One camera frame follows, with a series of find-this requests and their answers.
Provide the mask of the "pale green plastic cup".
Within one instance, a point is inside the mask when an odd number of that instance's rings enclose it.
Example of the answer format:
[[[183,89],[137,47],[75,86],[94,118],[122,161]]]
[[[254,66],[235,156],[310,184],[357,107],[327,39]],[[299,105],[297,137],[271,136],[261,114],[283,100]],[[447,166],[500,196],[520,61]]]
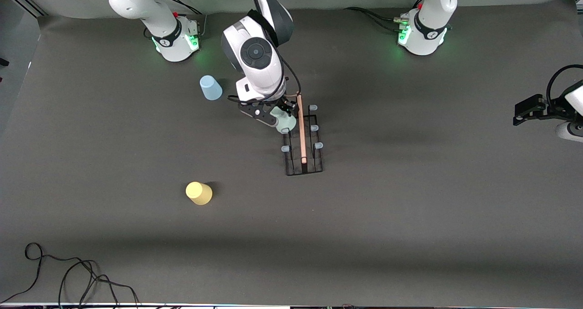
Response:
[[[274,128],[282,134],[291,132],[297,125],[297,118],[292,113],[286,112],[277,106],[269,114],[276,120]]]

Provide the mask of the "black wire cup holder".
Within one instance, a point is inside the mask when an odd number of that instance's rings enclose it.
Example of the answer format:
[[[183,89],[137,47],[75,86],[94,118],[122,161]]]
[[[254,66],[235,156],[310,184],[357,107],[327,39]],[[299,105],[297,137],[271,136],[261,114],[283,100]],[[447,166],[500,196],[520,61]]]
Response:
[[[323,172],[323,142],[315,112],[317,105],[304,105],[302,95],[296,96],[297,126],[285,129],[281,152],[286,176]]]

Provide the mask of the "yellow plastic cup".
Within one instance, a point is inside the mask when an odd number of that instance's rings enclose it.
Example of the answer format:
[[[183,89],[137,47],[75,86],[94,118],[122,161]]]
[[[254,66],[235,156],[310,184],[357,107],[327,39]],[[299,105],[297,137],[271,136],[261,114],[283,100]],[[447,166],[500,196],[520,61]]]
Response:
[[[187,185],[185,194],[193,203],[202,206],[211,201],[213,191],[209,185],[195,181]]]

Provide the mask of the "pale blue plastic cup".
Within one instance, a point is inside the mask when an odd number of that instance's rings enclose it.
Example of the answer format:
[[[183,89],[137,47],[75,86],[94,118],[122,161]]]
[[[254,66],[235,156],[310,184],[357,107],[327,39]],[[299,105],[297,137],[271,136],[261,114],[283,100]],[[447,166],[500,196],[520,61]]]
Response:
[[[223,89],[213,76],[203,76],[200,78],[199,86],[206,99],[216,101],[223,95]]]

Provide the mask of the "dark grey table mat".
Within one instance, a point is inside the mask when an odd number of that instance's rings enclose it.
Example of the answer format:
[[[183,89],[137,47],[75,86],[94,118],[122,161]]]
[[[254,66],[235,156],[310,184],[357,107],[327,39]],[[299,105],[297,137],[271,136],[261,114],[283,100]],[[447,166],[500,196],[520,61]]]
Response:
[[[199,87],[233,91],[220,36],[242,14],[179,64],[137,21],[42,18],[0,137],[0,301],[37,242],[150,303],[583,307],[583,144],[512,125],[583,63],[573,0],[458,8],[428,57],[358,12],[291,14],[280,51],[323,142],[294,177],[278,132]]]

